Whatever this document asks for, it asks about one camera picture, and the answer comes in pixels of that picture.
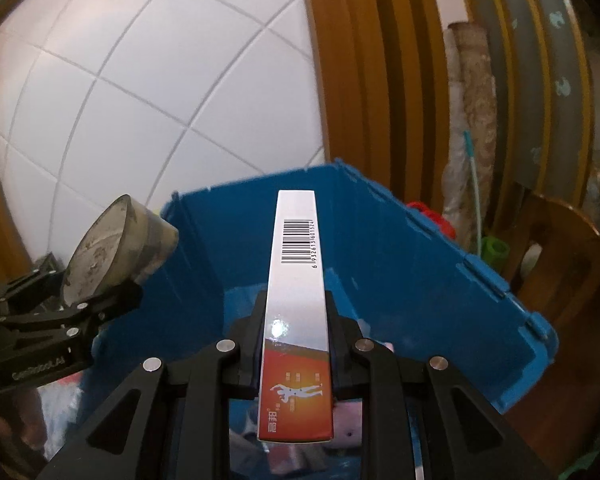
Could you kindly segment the pink pig plush red dress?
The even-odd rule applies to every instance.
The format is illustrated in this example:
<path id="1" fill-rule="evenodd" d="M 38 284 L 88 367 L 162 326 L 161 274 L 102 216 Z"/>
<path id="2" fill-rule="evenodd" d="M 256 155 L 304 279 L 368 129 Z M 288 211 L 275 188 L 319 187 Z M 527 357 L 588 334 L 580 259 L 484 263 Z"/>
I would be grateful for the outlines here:
<path id="1" fill-rule="evenodd" d="M 358 448 L 362 444 L 363 404 L 361 401 L 337 402 L 334 415 L 333 448 Z"/>

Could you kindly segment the blue plastic storage crate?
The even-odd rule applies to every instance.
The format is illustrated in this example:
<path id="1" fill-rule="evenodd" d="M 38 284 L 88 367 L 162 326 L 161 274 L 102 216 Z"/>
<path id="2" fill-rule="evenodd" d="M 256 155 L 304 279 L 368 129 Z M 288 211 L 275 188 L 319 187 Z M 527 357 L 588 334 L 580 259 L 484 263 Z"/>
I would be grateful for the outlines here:
<path id="1" fill-rule="evenodd" d="M 139 366 L 153 372 L 228 337 L 268 288 L 277 194 L 315 194 L 326 299 L 363 337 L 398 356 L 453 364 L 503 416 L 557 350 L 554 328 L 527 311 L 478 257 L 353 168 L 336 164 L 174 195 L 163 219 L 178 247 L 144 283 L 140 306 L 111 322 L 85 373 L 79 430 Z M 362 444 L 258 439 L 259 390 L 230 401 L 237 479 L 363 479 Z"/>

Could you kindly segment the orange white long box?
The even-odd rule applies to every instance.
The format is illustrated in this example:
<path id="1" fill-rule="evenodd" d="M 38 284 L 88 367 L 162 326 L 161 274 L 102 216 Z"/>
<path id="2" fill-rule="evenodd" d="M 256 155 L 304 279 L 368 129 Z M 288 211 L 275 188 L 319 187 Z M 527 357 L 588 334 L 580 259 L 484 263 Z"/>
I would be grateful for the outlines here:
<path id="1" fill-rule="evenodd" d="M 277 194 L 263 324 L 258 439 L 332 440 L 326 292 L 315 194 Z"/>

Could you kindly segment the grey tape roll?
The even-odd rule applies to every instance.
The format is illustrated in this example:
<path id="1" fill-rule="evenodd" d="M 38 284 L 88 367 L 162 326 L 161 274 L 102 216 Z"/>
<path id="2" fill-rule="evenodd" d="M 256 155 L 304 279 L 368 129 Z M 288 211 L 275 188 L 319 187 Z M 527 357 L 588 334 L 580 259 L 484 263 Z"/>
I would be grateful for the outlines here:
<path id="1" fill-rule="evenodd" d="M 87 230 L 60 286 L 73 306 L 126 281 L 143 284 L 178 247 L 178 229 L 124 194 Z"/>

